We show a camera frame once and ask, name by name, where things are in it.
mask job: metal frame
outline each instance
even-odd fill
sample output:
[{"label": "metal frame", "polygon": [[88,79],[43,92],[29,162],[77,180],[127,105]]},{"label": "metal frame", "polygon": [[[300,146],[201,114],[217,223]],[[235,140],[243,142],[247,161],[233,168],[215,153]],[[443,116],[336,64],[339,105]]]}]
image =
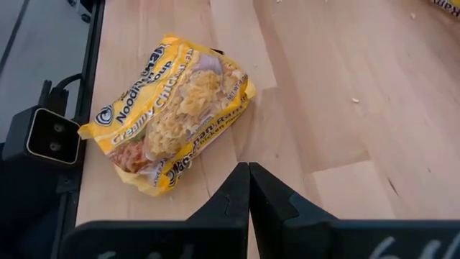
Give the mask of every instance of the metal frame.
[{"label": "metal frame", "polygon": [[[91,102],[93,99],[94,80],[98,62],[99,44],[101,41],[102,23],[104,20],[105,0],[95,0],[93,3],[91,23],[86,43],[85,59],[83,61],[82,80],[78,90],[77,107],[73,120],[80,124],[89,121]],[[85,158],[86,141],[82,141],[78,151],[78,166],[61,176],[57,185],[60,194],[59,215],[55,240],[52,246],[51,258],[59,256],[60,243],[70,230],[75,227],[77,217],[78,198],[80,196],[81,176]]]}]

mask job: black cable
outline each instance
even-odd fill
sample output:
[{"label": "black cable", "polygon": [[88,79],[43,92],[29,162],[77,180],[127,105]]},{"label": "black cable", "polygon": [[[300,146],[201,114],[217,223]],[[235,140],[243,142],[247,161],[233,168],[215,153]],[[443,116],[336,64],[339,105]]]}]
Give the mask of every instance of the black cable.
[{"label": "black cable", "polygon": [[40,94],[40,98],[38,99],[38,105],[44,106],[46,104],[46,99],[50,94],[51,85],[52,82],[49,80],[45,80],[45,82],[43,82],[42,93]]},{"label": "black cable", "polygon": [[65,78],[64,80],[59,82],[55,88],[57,90],[63,90],[69,83],[77,81],[78,79],[81,79],[81,73]]}]

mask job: instant noodle package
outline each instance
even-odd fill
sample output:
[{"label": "instant noodle package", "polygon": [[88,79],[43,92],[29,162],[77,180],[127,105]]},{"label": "instant noodle package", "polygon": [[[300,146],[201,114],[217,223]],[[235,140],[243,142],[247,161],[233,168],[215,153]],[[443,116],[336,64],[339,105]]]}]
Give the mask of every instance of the instant noodle package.
[{"label": "instant noodle package", "polygon": [[140,79],[78,133],[98,143],[123,182],[157,196],[178,183],[254,95],[234,61],[166,35]]}]

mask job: wooden surface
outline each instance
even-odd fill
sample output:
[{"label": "wooden surface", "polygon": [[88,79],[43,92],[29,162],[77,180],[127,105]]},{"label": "wooden surface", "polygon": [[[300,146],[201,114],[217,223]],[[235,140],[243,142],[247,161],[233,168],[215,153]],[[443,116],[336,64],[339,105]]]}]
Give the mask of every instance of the wooden surface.
[{"label": "wooden surface", "polygon": [[106,0],[93,114],[137,80],[167,32],[225,51],[257,100],[160,198],[123,184],[89,141],[78,224],[185,219],[237,161],[261,163],[340,218],[460,217],[460,26],[436,7]]}]

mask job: brand logo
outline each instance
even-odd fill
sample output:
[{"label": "brand logo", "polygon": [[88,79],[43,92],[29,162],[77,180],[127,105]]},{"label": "brand logo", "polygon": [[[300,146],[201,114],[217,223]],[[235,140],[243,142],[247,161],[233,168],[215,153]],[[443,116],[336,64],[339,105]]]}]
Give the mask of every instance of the brand logo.
[{"label": "brand logo", "polygon": [[112,105],[103,107],[94,120],[99,125],[110,126],[114,120],[114,107]]},{"label": "brand logo", "polygon": [[144,70],[141,72],[141,76],[148,76],[151,72],[157,61],[163,56],[165,53],[165,48],[169,45],[161,44],[158,46],[150,56],[149,62],[146,64]]}]

